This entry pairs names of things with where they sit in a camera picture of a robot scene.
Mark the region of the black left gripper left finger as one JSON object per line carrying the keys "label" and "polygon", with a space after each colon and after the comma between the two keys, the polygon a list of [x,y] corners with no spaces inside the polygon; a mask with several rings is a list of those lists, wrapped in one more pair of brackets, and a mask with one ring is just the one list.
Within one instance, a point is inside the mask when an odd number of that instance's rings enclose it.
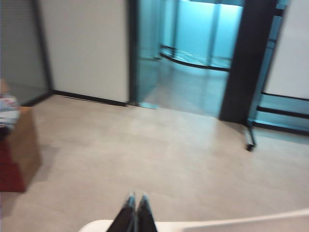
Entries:
{"label": "black left gripper left finger", "polygon": [[107,232],[134,232],[135,231],[136,199],[131,192],[126,197],[119,213],[107,229]]}

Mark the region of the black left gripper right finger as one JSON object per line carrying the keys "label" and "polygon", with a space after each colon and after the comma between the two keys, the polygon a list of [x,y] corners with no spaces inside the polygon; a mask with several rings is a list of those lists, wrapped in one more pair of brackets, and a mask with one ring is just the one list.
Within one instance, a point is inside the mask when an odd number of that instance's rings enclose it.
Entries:
{"label": "black left gripper right finger", "polygon": [[136,211],[137,232],[157,232],[148,197],[143,194]]}

